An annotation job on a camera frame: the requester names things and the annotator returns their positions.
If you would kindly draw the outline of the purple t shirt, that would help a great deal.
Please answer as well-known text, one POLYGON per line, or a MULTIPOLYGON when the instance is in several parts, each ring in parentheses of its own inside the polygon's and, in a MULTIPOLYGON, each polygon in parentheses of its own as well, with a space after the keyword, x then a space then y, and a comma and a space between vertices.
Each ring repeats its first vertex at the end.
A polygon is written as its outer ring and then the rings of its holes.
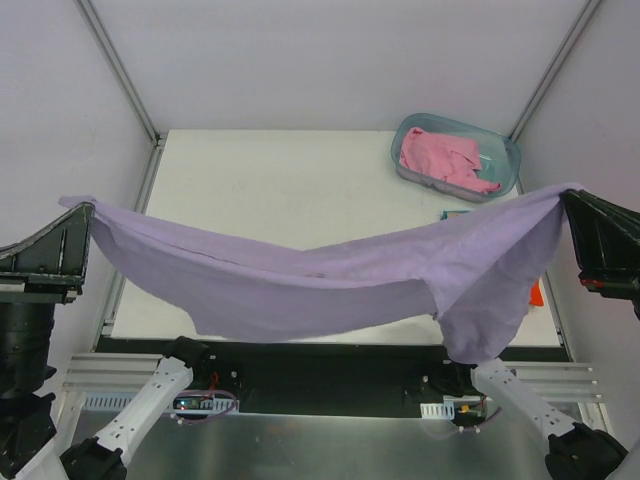
POLYGON ((200 334, 279 343, 419 315, 449 357, 498 357, 528 311, 566 215, 565 184, 426 226, 296 250, 95 202, 91 235, 145 292, 184 310, 200 334))

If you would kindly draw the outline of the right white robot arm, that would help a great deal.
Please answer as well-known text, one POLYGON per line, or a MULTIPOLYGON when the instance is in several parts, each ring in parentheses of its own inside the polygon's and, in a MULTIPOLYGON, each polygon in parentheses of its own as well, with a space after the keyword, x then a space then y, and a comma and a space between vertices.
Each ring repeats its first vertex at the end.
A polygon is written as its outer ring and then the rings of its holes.
POLYGON ((639 303, 639 215, 579 184, 557 185, 463 215, 422 276, 450 358, 452 387, 477 390, 542 447, 554 479, 629 479, 639 449, 572 420, 500 360, 527 314, 530 290, 570 228, 580 284, 602 297, 639 303))

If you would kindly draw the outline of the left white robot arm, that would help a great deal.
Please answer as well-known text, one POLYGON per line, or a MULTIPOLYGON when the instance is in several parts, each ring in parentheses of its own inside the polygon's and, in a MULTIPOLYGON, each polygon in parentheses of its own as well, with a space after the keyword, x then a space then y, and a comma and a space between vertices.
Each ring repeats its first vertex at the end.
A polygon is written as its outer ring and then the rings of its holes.
POLYGON ((1 476, 4 479, 123 479, 142 440, 187 387, 204 387, 204 344, 179 337, 120 414, 92 437, 59 453, 54 394, 38 390, 48 364, 57 305, 85 282, 95 207, 82 201, 26 239, 1 249, 1 476))

